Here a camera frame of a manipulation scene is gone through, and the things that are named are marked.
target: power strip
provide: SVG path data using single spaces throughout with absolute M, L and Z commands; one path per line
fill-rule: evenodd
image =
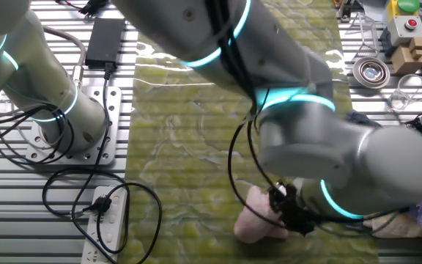
M 94 191 L 93 202 L 98 198 L 107 195 L 114 187 L 99 186 Z M 117 250 L 120 243 L 120 232 L 122 231 L 123 218 L 125 217 L 126 204 L 126 190 L 120 188 L 116 190 L 111 196 L 110 208 L 104 213 L 100 222 L 100 231 L 102 239 L 109 249 Z M 91 213 L 89 223 L 87 225 L 87 233 L 94 238 L 98 243 L 97 236 L 97 213 Z M 107 263 L 105 256 L 92 245 L 91 241 L 84 242 L 84 250 L 82 252 L 81 264 Z

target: power adapter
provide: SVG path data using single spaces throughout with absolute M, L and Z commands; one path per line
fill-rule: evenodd
M 125 19 L 95 18 L 86 65 L 89 69 L 105 69 L 107 64 L 117 67 L 118 50 L 125 29 Z

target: pink cloth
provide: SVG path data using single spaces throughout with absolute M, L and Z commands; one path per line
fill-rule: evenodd
M 262 194 L 258 186 L 248 190 L 247 205 L 269 220 L 280 222 L 279 215 L 270 207 L 268 194 Z M 261 220 L 247 208 L 243 208 L 234 225 L 235 237 L 244 243 L 255 243 L 264 237 L 287 239 L 288 231 Z

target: wooden block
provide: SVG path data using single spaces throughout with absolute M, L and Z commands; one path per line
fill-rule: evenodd
M 414 37 L 410 41 L 410 52 L 415 49 L 422 49 L 422 37 Z
M 393 71 L 395 74 L 416 73 L 422 67 L 422 56 L 413 59 L 408 44 L 401 44 L 392 55 Z
M 422 49 L 415 49 L 411 53 L 413 59 L 420 59 L 422 57 Z

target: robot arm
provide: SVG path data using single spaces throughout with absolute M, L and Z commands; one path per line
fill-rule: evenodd
M 220 36 L 213 37 L 205 1 L 112 2 L 165 52 L 219 87 L 249 96 L 220 60 Z M 419 134 L 340 120 L 331 102 L 332 74 L 320 57 L 300 47 L 260 0 L 229 1 L 229 11 L 260 106 L 271 88 L 261 113 L 259 160 L 268 172 L 307 179 L 302 206 L 356 219 L 422 202 Z

